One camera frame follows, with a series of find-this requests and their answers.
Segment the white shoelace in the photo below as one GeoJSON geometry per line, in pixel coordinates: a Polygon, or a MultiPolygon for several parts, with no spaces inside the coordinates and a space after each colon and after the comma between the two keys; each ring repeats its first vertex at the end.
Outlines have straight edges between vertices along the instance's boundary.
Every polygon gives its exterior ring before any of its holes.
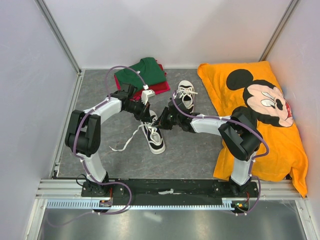
{"type": "Polygon", "coordinates": [[[125,142],[123,148],[115,149],[115,148],[113,148],[111,146],[109,146],[109,148],[114,152],[122,152],[122,151],[124,151],[127,148],[128,144],[133,139],[133,137],[135,136],[135,134],[139,131],[139,129],[142,129],[143,127],[146,127],[147,130],[151,130],[152,134],[154,134],[156,132],[156,130],[157,130],[157,128],[155,126],[153,126],[152,123],[141,122],[140,125],[137,127],[137,129],[132,133],[131,137],[125,142]]]}

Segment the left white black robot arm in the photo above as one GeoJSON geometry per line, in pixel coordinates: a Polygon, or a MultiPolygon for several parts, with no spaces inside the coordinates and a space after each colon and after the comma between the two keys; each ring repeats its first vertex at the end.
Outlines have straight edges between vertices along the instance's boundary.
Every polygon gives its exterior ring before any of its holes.
{"type": "Polygon", "coordinates": [[[111,185],[98,153],[101,145],[101,125],[122,111],[133,114],[138,121],[152,121],[149,98],[153,97],[155,92],[144,85],[140,100],[134,100],[135,90],[133,85],[125,84],[97,105],[83,111],[74,110],[70,115],[65,145],[80,160],[87,185],[92,187],[92,191],[99,197],[106,196],[111,185]]]}

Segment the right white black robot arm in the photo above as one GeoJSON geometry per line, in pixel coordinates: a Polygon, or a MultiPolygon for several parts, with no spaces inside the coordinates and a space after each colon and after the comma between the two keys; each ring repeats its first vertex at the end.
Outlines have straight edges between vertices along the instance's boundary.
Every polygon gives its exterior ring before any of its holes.
{"type": "Polygon", "coordinates": [[[208,116],[191,113],[181,100],[171,99],[158,119],[152,124],[163,130],[179,126],[190,133],[206,133],[221,136],[234,158],[232,173],[228,179],[229,191],[235,197],[242,196],[252,179],[253,160],[264,140],[259,131],[240,112],[231,116],[208,116]]]}

